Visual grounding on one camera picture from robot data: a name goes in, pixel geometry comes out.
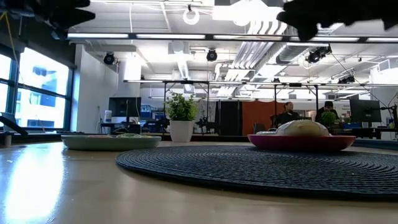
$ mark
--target pink bowl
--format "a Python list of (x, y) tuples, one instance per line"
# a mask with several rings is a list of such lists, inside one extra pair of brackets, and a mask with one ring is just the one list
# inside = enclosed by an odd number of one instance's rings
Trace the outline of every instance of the pink bowl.
[(336, 152), (350, 147), (355, 136), (276, 136), (249, 134), (251, 143), (259, 149), (278, 151)]

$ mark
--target plate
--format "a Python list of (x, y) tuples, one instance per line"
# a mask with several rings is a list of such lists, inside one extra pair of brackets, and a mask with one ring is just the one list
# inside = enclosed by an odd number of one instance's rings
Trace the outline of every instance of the plate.
[(69, 149), (84, 151), (127, 151), (157, 147), (159, 136), (150, 138), (109, 138), (102, 135), (64, 135), (63, 144)]
[(355, 136), (275, 136), (249, 134), (251, 143), (260, 149), (297, 152), (336, 152), (350, 147)]

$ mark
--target wooden table surface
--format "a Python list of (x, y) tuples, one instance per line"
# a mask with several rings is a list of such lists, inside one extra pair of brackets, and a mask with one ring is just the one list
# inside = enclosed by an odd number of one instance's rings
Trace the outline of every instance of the wooden table surface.
[[(161, 146), (211, 144), (250, 145), (161, 142)], [(70, 151), (60, 142), (0, 149), (0, 223), (398, 223), (396, 203), (309, 200), (191, 187), (121, 170), (115, 165), (116, 155)]]

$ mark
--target green plate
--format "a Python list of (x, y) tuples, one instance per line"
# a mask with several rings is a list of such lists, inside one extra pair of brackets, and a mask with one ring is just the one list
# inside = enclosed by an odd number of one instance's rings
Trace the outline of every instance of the green plate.
[(149, 138), (113, 138), (101, 135), (64, 135), (63, 144), (74, 150), (84, 151), (128, 151), (157, 147), (162, 140), (159, 136)]

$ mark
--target round placemat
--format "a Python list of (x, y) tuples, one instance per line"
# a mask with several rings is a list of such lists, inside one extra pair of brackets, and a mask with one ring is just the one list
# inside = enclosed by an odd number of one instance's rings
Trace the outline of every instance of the round placemat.
[(260, 151), (247, 146), (160, 147), (116, 158), (167, 180), (247, 193), (355, 200), (398, 199), (398, 156)]

